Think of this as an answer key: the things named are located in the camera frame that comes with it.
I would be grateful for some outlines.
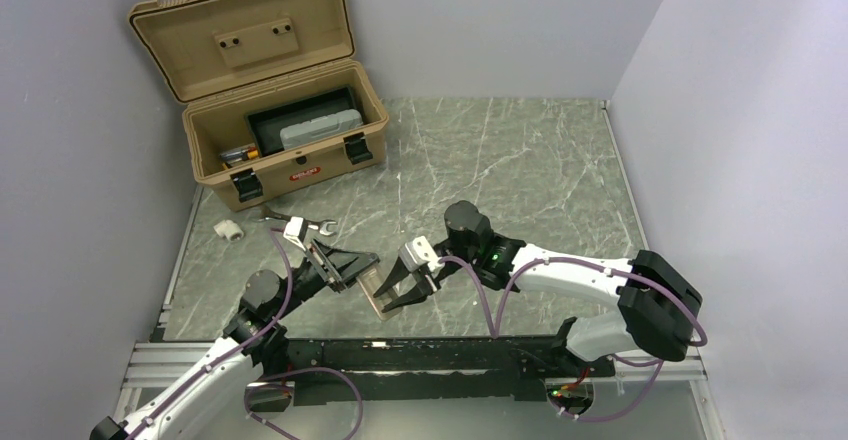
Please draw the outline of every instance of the toolbox latch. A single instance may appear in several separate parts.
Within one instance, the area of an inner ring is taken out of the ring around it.
[[[364,133],[345,137],[345,153],[347,153],[347,158],[350,159],[352,165],[374,158],[374,154],[368,150],[368,144],[365,143]]]
[[[239,192],[239,202],[244,203],[262,196],[262,182],[252,168],[233,174],[230,178]]]

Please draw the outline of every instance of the marble surface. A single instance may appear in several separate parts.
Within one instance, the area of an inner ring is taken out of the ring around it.
[[[380,255],[385,275],[398,247],[418,235],[445,237],[442,215],[458,200],[475,203],[495,231],[554,251],[601,258],[642,248],[636,215],[600,102],[589,99],[402,98],[390,114],[385,163],[269,202],[280,212],[339,221],[329,243]],[[247,278],[284,275],[255,212],[230,212],[204,191],[177,280],[166,340],[217,337]],[[232,219],[240,242],[212,226]],[[287,248],[292,263],[300,256]],[[411,285],[407,280],[401,291]],[[488,291],[495,310],[501,292]],[[555,333],[572,315],[597,305],[553,294],[510,295],[504,334]],[[381,322],[363,292],[325,289],[283,322],[291,337],[486,335],[477,293],[461,272],[425,303]]]

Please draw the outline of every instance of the wrench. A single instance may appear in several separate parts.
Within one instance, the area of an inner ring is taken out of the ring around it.
[[[259,222],[265,222],[267,220],[282,220],[284,222],[291,221],[291,215],[286,215],[285,213],[277,213],[264,203],[259,206]],[[319,235],[324,235],[325,237],[332,237],[339,232],[330,230],[330,227],[334,227],[339,224],[339,222],[335,220],[322,220],[320,222],[313,222],[312,220],[303,219],[306,222],[306,226],[312,230],[318,232]]]

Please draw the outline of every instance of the gray case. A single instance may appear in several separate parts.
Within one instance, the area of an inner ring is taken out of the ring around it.
[[[280,140],[283,142],[285,150],[291,150],[301,145],[353,130],[359,126],[362,126],[362,115],[359,111],[344,110],[286,127],[280,130]]]

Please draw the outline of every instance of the toolbox lid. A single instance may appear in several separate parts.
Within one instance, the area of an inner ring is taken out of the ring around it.
[[[129,22],[183,103],[355,51],[345,0],[151,0]]]

